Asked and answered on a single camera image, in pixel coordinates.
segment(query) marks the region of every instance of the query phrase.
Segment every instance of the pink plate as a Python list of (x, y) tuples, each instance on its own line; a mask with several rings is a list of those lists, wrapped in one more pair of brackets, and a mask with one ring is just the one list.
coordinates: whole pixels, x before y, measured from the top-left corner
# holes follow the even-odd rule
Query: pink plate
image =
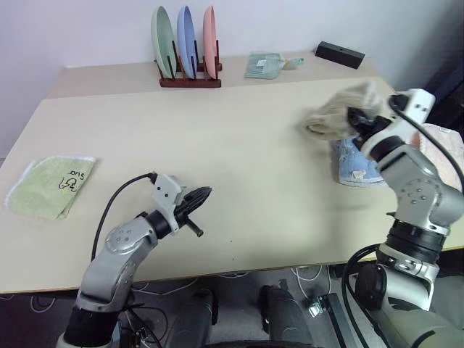
[(208, 74), (216, 78), (216, 24), (215, 10), (212, 6), (206, 9), (203, 18), (204, 60)]

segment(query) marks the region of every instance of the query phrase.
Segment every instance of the blue towel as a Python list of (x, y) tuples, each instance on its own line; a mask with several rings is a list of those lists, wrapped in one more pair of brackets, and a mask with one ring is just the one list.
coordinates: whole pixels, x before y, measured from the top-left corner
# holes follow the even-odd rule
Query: blue towel
[(384, 185), (376, 169), (377, 162), (370, 161), (353, 144), (352, 139), (333, 143), (339, 158), (339, 182), (349, 186), (369, 187)]

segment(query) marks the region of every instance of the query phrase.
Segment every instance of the pink towel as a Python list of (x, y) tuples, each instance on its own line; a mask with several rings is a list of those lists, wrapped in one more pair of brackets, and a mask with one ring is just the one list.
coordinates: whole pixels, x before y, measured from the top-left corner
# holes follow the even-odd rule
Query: pink towel
[[(423, 127), (451, 154), (461, 170), (464, 170), (464, 143), (461, 135), (455, 130), (438, 125), (424, 123)], [(412, 144), (435, 164), (444, 183), (458, 190), (461, 189), (459, 178), (448, 159), (425, 136), (417, 132), (413, 137)]]

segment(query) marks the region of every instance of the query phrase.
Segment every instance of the cable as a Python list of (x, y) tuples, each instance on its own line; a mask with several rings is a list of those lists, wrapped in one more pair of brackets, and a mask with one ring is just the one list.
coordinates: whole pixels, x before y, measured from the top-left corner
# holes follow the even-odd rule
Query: cable
[(94, 261), (94, 259), (95, 259), (95, 256), (96, 256), (96, 246), (97, 246), (97, 244), (99, 243), (100, 233), (102, 232), (102, 227), (103, 227), (104, 219), (107, 217), (108, 211), (109, 211), (109, 209), (110, 209), (110, 207), (111, 207), (111, 204), (112, 204), (113, 201), (115, 200), (116, 196), (117, 196), (123, 189), (125, 189), (127, 186), (129, 186), (129, 185), (131, 185), (132, 183), (135, 183), (136, 181), (139, 181), (139, 180), (141, 180), (141, 179), (150, 178), (150, 180), (152, 180), (152, 182), (154, 182), (154, 178), (153, 178), (153, 177), (154, 177), (155, 175), (156, 175), (155, 173), (148, 173), (148, 174), (143, 174), (143, 175), (137, 176), (137, 177), (135, 177), (134, 179), (130, 179), (129, 181), (127, 181), (126, 183), (124, 183), (118, 190), (116, 190), (116, 192), (111, 196), (111, 198), (110, 198), (109, 201), (108, 201), (107, 207), (104, 209), (103, 215), (101, 216), (100, 223), (99, 223), (99, 227), (96, 229), (95, 238), (94, 238), (94, 245), (92, 246), (91, 261)]
[(328, 291), (327, 295), (329, 295), (332, 291), (332, 281), (331, 281), (331, 271), (328, 269), (327, 265), (327, 278), (328, 278)]
[[(348, 288), (348, 291), (349, 293), (351, 294), (352, 298), (355, 300), (356, 304), (358, 305), (358, 307), (362, 310), (362, 312), (364, 313), (364, 315), (366, 316), (366, 318), (369, 320), (370, 324), (372, 325), (374, 331), (376, 332), (376, 334), (384, 341), (385, 345), (387, 347), (389, 347), (389, 343), (388, 341), (386, 340), (386, 337), (384, 336), (384, 334), (382, 333), (381, 329), (378, 327), (378, 324), (377, 322), (372, 318), (372, 316), (370, 315), (370, 313), (364, 308), (364, 306), (359, 302), (359, 300), (357, 299), (356, 297), (356, 293), (355, 291), (353, 290), (353, 288), (351, 287), (351, 284), (349, 283), (349, 274), (350, 274), (350, 270), (352, 268), (352, 266), (354, 264), (357, 263), (357, 261), (361, 260), (364, 256), (367, 256), (369, 255), (371, 252), (374, 252), (377, 250), (378, 247), (376, 247), (375, 249), (372, 249), (372, 250), (368, 250), (368, 251), (365, 251), (365, 252), (361, 252), (362, 249), (357, 252), (356, 254), (358, 254), (358, 256), (356, 257), (356, 260), (349, 266), (349, 269), (348, 269), (348, 276), (345, 278), (345, 281), (346, 281), (346, 287)], [(342, 288), (341, 288), (341, 291), (342, 291), (342, 294), (345, 290), (345, 287), (343, 287), (342, 285)], [(349, 305), (347, 307), (347, 312), (350, 311), (351, 312), (351, 309), (349, 308)]]
[(165, 330), (163, 331), (162, 335), (159, 337), (159, 340), (161, 341), (167, 334), (167, 328), (169, 327), (169, 320), (167, 319), (167, 314), (164, 310), (162, 310), (161, 308), (158, 308), (158, 307), (136, 307), (136, 308), (133, 308), (133, 309), (136, 309), (136, 310), (157, 310), (158, 312), (161, 313), (161, 315), (163, 316), (163, 318), (165, 319), (165, 322), (166, 322), (166, 326), (165, 326)]
[(150, 285), (150, 282), (149, 282), (149, 281), (147, 281), (146, 284), (145, 284), (144, 286), (142, 286), (140, 289), (136, 289), (136, 288), (134, 288), (133, 285), (132, 285), (132, 290), (139, 290), (139, 291), (140, 291), (140, 290), (145, 290), (145, 289), (148, 287), (148, 285)]
[(128, 308), (128, 311), (135, 319), (138, 320), (138, 322), (145, 328), (145, 330), (147, 330), (149, 332), (150, 336), (153, 338), (154, 343), (157, 345), (157, 347), (162, 348), (162, 345), (161, 345), (159, 339), (154, 334), (153, 330), (150, 329), (150, 327), (137, 315), (137, 313), (135, 313), (133, 311), (132, 308)]
[(125, 314), (125, 317), (128, 319), (128, 323), (129, 323), (130, 328), (132, 329), (132, 332), (136, 332), (136, 330), (133, 328), (132, 321), (131, 321), (131, 318), (129, 317), (127, 310), (124, 312), (124, 314)]
[(302, 282), (301, 282), (300, 279), (299, 279), (298, 268), (297, 268), (297, 274), (296, 274), (296, 276), (297, 276), (297, 281), (298, 281), (299, 289), (302, 291), (302, 293), (303, 293), (303, 295), (304, 295), (304, 297), (305, 297), (306, 299), (310, 299), (310, 298), (306, 295), (305, 290), (303, 290)]
[[(319, 270), (318, 270), (318, 272), (316, 273), (316, 275), (315, 275), (314, 277), (308, 279), (308, 278), (303, 278), (303, 277), (300, 276), (299, 278), (300, 278), (302, 281), (315, 281), (316, 278), (320, 275), (321, 270), (322, 270), (322, 265), (319, 265)], [(294, 275), (297, 275), (297, 274), (295, 273), (295, 271), (294, 271), (293, 268), (290, 268), (290, 271), (291, 271)]]
[(464, 174), (462, 170), (459, 167), (459, 164), (456, 163), (455, 159), (451, 156), (451, 154), (427, 131), (425, 130), (421, 125), (419, 125), (416, 121), (412, 120), (408, 116), (406, 116), (395, 104), (394, 102), (394, 97), (391, 96), (389, 98), (389, 106), (391, 109), (400, 116), (403, 120), (408, 122), (411, 126), (413, 126), (415, 129), (417, 129), (419, 132), (421, 132), (433, 145), (437, 147), (438, 150), (447, 158), (449, 163), (451, 163), (452, 167), (455, 169), (455, 172), (457, 176), (459, 177), (459, 181), (461, 182), (461, 191), (464, 193)]
[(37, 310), (37, 309), (34, 307), (34, 297), (35, 297), (35, 296), (32, 296), (32, 297), (30, 298), (30, 310), (32, 310), (34, 313), (37, 313), (37, 314), (42, 314), (42, 313), (47, 312), (50, 308), (53, 307), (53, 305), (55, 304), (55, 302), (56, 302), (56, 300), (57, 300), (57, 299), (53, 298), (53, 299), (51, 300), (50, 304), (49, 304), (46, 308), (44, 308), (44, 309), (42, 309), (42, 310)]
[(13, 297), (15, 297), (14, 294), (13, 294), (13, 295), (10, 295), (10, 297), (1, 297), (1, 296), (0, 296), (0, 299), (3, 299), (4, 301), (11, 301), (11, 299), (12, 299)]
[(176, 288), (176, 289), (173, 289), (173, 290), (169, 290), (169, 291), (167, 291), (167, 292), (153, 292), (153, 291), (137, 290), (137, 289), (133, 289), (133, 291), (135, 291), (135, 292), (141, 292), (142, 294), (148, 294), (148, 295), (166, 296), (166, 295), (171, 295), (171, 294), (173, 294), (173, 293), (175, 293), (175, 292), (177, 292), (177, 291), (187, 289), (189, 286), (194, 285), (197, 281), (198, 281), (198, 278), (195, 278), (193, 281), (191, 281), (191, 282), (188, 283), (187, 285), (181, 286), (180, 288)]
[(140, 342), (142, 342), (142, 344), (143, 344), (146, 348), (152, 348), (151, 346), (149, 346), (148, 344), (146, 344), (145, 340), (141, 339)]
[[(341, 277), (341, 295), (343, 297), (343, 303), (345, 305), (345, 308), (347, 310), (347, 314), (349, 317), (349, 320), (352, 323), (353, 329), (355, 330), (357, 336), (359, 337), (361, 344), (364, 348), (368, 348), (368, 344), (364, 340), (363, 333), (361, 333), (361, 330), (359, 329), (359, 326), (356, 323), (355, 317), (353, 316), (353, 313), (351, 311), (351, 307), (349, 306), (348, 303), (348, 296), (347, 296), (347, 288), (349, 289), (350, 294), (352, 295), (353, 299), (356, 301), (357, 305), (360, 307), (362, 312), (366, 315), (370, 323), (374, 326), (374, 328), (377, 327), (376, 322), (372, 319), (368, 311), (359, 303), (357, 300), (357, 297), (355, 296), (355, 293), (353, 292), (351, 286), (349, 285), (349, 272), (353, 265), (357, 263), (357, 261), (361, 260), (364, 256), (369, 255), (371, 252), (374, 252), (377, 250), (379, 244), (373, 244), (370, 246), (366, 246), (365, 248), (362, 248), (361, 250), (357, 251), (353, 256), (350, 257), (348, 260), (347, 264), (345, 265), (345, 268), (343, 269), (343, 276)], [(383, 335), (379, 335), (383, 340), (386, 346), (388, 346), (388, 342), (386, 341), (385, 337)]]
[(246, 277), (247, 275), (249, 275), (249, 273), (231, 273), (230, 275), (229, 274), (219, 274), (217, 276), (221, 277), (221, 278), (227, 278), (227, 279), (236, 279), (236, 278)]

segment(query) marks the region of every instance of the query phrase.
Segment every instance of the black cable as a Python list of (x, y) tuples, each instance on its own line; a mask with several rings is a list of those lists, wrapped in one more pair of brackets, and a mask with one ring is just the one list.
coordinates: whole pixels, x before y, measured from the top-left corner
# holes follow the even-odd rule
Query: black cable
[(164, 310), (162, 310), (161, 308), (158, 308), (158, 307), (133, 307), (131, 309), (136, 309), (136, 310), (157, 310), (158, 312), (160, 312), (161, 315), (163, 316), (163, 318), (166, 321), (166, 327), (165, 327), (165, 330), (163, 331), (162, 335), (158, 339), (161, 341), (166, 336), (167, 329), (169, 327), (169, 320), (167, 319), (167, 315), (166, 315), (166, 312)]
[(156, 180), (156, 175), (155, 173), (148, 173), (148, 174), (143, 174), (140, 176), (137, 176), (134, 179), (130, 179), (128, 182), (124, 183), (116, 192), (111, 196), (111, 198), (108, 201), (107, 207), (103, 211), (103, 215), (101, 216), (99, 227), (96, 229), (95, 233), (95, 239), (94, 239), (94, 245), (92, 246), (92, 255), (91, 255), (91, 261), (94, 261), (95, 256), (96, 256), (96, 246), (99, 243), (99, 238), (100, 238), (100, 233), (102, 232), (102, 227), (104, 223), (104, 219), (107, 217), (108, 211), (111, 207), (111, 204), (115, 200), (116, 196), (127, 186), (131, 185), (132, 183), (135, 183), (136, 181), (139, 181), (143, 178), (150, 178), (152, 180), (152, 183)]
[(459, 164), (455, 161), (455, 159), (451, 156), (451, 154), (427, 131), (425, 130), (421, 125), (419, 125), (416, 121), (410, 119), (408, 116), (406, 116), (395, 104), (394, 102), (394, 97), (391, 96), (389, 99), (389, 106), (391, 109), (400, 116), (403, 120), (408, 122), (411, 126), (413, 126), (415, 129), (417, 129), (419, 132), (421, 132), (433, 145), (437, 147), (438, 150), (447, 158), (449, 163), (451, 163), (452, 167), (455, 169), (457, 176), (459, 177), (459, 181), (461, 182), (461, 191), (464, 193), (464, 174), (462, 170), (459, 167)]
[(150, 329), (150, 327), (142, 320), (142, 318), (140, 318), (137, 313), (135, 313), (133, 311), (132, 308), (128, 308), (128, 312), (135, 318), (138, 320), (138, 323), (140, 323), (144, 328), (145, 330), (148, 331), (148, 333), (150, 334), (150, 336), (153, 338), (154, 340), (154, 343), (158, 346), (158, 348), (162, 348), (162, 345), (159, 341), (159, 339), (156, 337), (156, 335), (154, 334), (153, 330)]
[(349, 271), (351, 270), (352, 266), (360, 259), (362, 259), (364, 256), (370, 254), (371, 252), (374, 252), (377, 250), (379, 244), (373, 244), (370, 246), (366, 246), (362, 248), (361, 250), (357, 251), (353, 256), (350, 257), (348, 260), (347, 264), (345, 265), (343, 269), (343, 276), (341, 277), (341, 296), (343, 297), (343, 303), (345, 305), (345, 308), (347, 309), (347, 314), (348, 318), (351, 321), (351, 324), (353, 326), (353, 329), (355, 330), (357, 336), (359, 337), (361, 344), (364, 348), (369, 348), (367, 342), (364, 339), (363, 333), (361, 332), (359, 326), (356, 323), (355, 317), (353, 316), (353, 313), (351, 311), (351, 307), (349, 306), (348, 303), (348, 296), (347, 296), (347, 282), (348, 282), (348, 277), (349, 277)]
[[(364, 253), (362, 253), (362, 254), (359, 254), (359, 255), (357, 256), (357, 261), (361, 260), (364, 256), (367, 256), (367, 255), (369, 255), (371, 252), (374, 252), (374, 251), (376, 251), (376, 250), (377, 250), (377, 248), (375, 248), (375, 249), (372, 250), (372, 251), (369, 250), (369, 251), (366, 251), (366, 252), (364, 252)], [(350, 269), (349, 269), (348, 272), (347, 272), (347, 273), (348, 273), (348, 278), (347, 278), (347, 282), (346, 282), (346, 285), (347, 285), (347, 288), (348, 288), (349, 293), (351, 294), (352, 298), (356, 301), (356, 304), (357, 304), (358, 307), (362, 310), (362, 312), (364, 313), (364, 315), (366, 316), (366, 318), (369, 320), (369, 322), (370, 322), (370, 324), (372, 325), (372, 327), (373, 327), (374, 331), (376, 332), (376, 334), (377, 334), (378, 336), (380, 336), (380, 338), (382, 339), (382, 341), (384, 341), (385, 345), (386, 345), (387, 347), (389, 347), (389, 343), (388, 343), (388, 341), (386, 340), (386, 337), (385, 337), (384, 334), (382, 333), (381, 329), (378, 327), (377, 322), (372, 318), (372, 316), (370, 315), (369, 311), (367, 311), (367, 310), (364, 308), (364, 306), (360, 303), (360, 301), (357, 299), (356, 293), (355, 293), (355, 291), (353, 290), (353, 288), (351, 287), (351, 284), (349, 283), (349, 274), (350, 274), (350, 270), (351, 270), (351, 267), (350, 267)]]

